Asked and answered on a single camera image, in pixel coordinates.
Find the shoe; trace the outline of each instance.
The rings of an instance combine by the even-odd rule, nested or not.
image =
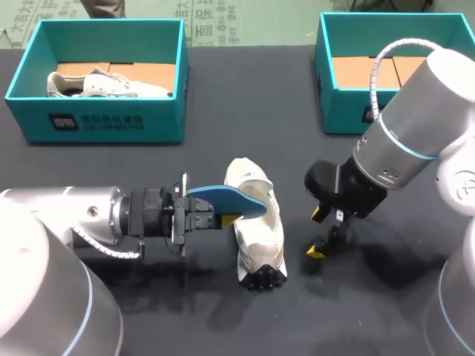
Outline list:
[[[274,185],[262,169],[247,158],[237,158],[229,165],[225,185],[230,185],[266,203],[267,212],[255,219],[234,222],[237,255],[237,278],[251,290],[273,289],[287,279],[284,261],[284,230]]]
[[[172,96],[165,88],[134,82],[122,74],[94,68],[87,76],[63,76],[53,72],[47,78],[47,95],[52,97],[108,96],[157,97]]]

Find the shoe upper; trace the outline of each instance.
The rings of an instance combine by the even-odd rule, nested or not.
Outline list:
[[[247,158],[232,161],[224,184],[234,186],[243,193],[265,202],[267,206],[267,213],[262,217],[235,222],[237,244],[243,261],[250,269],[252,265],[259,266],[261,263],[278,268],[276,265],[282,260],[283,254],[284,230],[274,195],[274,185],[262,169]]]
[[[63,76],[53,72],[47,78],[47,94],[55,97],[167,97],[168,90],[158,85],[128,80],[118,73],[94,68],[87,76]]]

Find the cardboard insert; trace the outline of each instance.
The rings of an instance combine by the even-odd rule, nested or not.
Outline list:
[[[56,71],[63,76],[85,76],[95,67],[122,74],[129,80],[159,85],[173,92],[175,65],[165,63],[59,63]]]
[[[426,57],[385,58],[379,65],[377,88],[400,88]],[[336,84],[340,88],[368,88],[374,58],[333,57]]]

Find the teal box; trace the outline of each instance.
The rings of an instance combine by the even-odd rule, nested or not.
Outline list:
[[[315,46],[317,86],[326,134],[363,134],[370,123],[368,88],[339,88],[332,57],[376,57],[389,43],[420,38],[475,59],[475,38],[461,13],[322,13]],[[427,56],[429,50],[398,47],[390,56]],[[384,107],[398,88],[378,89]]]
[[[173,95],[50,98],[47,77],[60,62],[173,64]],[[187,77],[182,19],[44,20],[5,101],[29,142],[181,142]]]

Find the black tablecloth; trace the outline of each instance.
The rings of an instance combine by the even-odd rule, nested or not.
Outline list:
[[[117,286],[126,272],[120,264],[88,259],[122,308],[124,356],[427,353],[423,307],[467,222],[440,199],[434,163],[366,220],[355,221],[355,248],[308,263],[304,250],[324,230],[310,220],[315,200],[304,189],[304,173],[316,159],[343,162],[357,140],[321,130],[313,50],[189,48],[186,137],[177,146],[28,146],[0,102],[0,190],[168,187],[182,171],[190,187],[219,184],[241,156],[275,184],[289,272],[281,289],[259,294],[238,285],[230,228],[188,236],[184,289],[176,275],[180,264],[160,239],[148,244],[152,281],[144,289]],[[1,94],[21,56],[0,51]]]

